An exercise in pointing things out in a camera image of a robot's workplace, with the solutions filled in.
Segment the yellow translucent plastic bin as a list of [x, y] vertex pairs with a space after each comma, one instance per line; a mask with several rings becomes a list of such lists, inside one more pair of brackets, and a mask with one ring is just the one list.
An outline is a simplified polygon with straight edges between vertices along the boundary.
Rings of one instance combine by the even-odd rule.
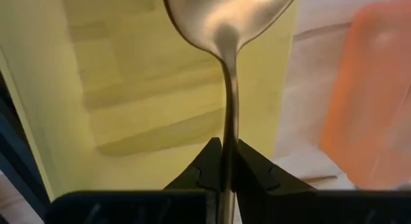
[[221, 65], [163, 0], [0, 0], [0, 70], [51, 199], [161, 189], [223, 135]]

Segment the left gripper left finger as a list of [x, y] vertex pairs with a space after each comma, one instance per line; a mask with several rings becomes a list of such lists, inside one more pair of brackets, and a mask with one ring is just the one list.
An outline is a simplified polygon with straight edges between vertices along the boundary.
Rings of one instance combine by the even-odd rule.
[[221, 161], [213, 137], [164, 189], [67, 193], [51, 203], [45, 224], [216, 224]]

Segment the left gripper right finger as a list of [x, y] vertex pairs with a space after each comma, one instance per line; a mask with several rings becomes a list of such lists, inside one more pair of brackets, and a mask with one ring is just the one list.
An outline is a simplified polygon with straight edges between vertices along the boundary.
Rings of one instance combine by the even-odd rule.
[[411, 224], [411, 191], [318, 190], [243, 141], [235, 172], [243, 224]]

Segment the black aluminium table frame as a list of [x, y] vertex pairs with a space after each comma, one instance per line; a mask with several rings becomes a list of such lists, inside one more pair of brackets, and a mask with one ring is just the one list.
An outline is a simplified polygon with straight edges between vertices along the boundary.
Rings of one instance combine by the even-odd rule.
[[39, 218], [44, 220], [51, 202], [1, 73], [0, 171], [20, 192]]

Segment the orange translucent plastic bin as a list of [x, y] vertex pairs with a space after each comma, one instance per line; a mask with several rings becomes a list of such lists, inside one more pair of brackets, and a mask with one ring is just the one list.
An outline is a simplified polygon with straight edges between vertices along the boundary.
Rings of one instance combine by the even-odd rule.
[[355, 14], [320, 149], [356, 187], [411, 184], [411, 0]]

